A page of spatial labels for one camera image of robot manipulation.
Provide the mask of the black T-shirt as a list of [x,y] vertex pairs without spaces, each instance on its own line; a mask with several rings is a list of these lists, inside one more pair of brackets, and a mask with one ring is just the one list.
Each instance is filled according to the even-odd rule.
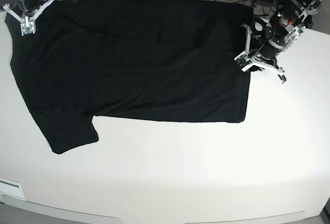
[[52,3],[36,32],[7,15],[11,71],[52,151],[95,143],[94,116],[243,122],[250,75],[242,4],[192,0]]

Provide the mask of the white label plate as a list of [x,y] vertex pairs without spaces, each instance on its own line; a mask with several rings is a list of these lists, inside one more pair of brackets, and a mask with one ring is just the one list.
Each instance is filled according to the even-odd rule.
[[0,193],[2,195],[25,201],[21,185],[10,180],[3,178],[0,179]]

